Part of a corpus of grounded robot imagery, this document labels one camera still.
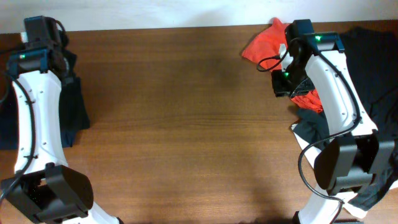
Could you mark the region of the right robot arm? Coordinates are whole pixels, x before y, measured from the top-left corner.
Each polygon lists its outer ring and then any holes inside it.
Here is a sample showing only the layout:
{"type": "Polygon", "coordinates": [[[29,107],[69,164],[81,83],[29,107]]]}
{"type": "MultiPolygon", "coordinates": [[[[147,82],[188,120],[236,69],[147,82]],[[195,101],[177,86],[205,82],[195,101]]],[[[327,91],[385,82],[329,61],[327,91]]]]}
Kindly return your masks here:
{"type": "Polygon", "coordinates": [[[309,19],[295,20],[285,29],[279,49],[280,70],[272,87],[277,97],[316,90],[326,115],[327,146],[313,160],[317,185],[308,189],[307,204],[293,223],[334,223],[350,196],[376,183],[391,157],[395,142],[382,138],[364,109],[351,81],[345,48],[336,32],[316,33],[309,19]]]}

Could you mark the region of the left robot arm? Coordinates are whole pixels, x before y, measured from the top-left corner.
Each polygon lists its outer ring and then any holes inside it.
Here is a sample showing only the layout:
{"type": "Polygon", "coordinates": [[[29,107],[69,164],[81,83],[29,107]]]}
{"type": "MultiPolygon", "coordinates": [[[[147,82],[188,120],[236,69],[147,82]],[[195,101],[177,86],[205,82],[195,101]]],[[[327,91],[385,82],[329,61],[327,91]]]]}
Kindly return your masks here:
{"type": "Polygon", "coordinates": [[[89,178],[68,166],[60,134],[62,87],[73,80],[63,25],[45,16],[24,19],[23,48],[7,61],[16,94],[18,154],[14,176],[1,181],[1,200],[32,223],[120,223],[94,201],[89,178]]]}

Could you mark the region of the black shorts white lining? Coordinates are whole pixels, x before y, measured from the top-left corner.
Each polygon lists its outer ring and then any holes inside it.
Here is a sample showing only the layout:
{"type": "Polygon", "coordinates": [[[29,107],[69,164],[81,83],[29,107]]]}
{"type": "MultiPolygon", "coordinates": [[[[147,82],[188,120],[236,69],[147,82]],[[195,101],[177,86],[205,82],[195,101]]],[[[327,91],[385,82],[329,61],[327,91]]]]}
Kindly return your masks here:
{"type": "Polygon", "coordinates": [[[90,119],[81,92],[81,79],[76,73],[73,83],[62,85],[59,110],[63,138],[72,139],[79,131],[90,127],[90,119]]]}

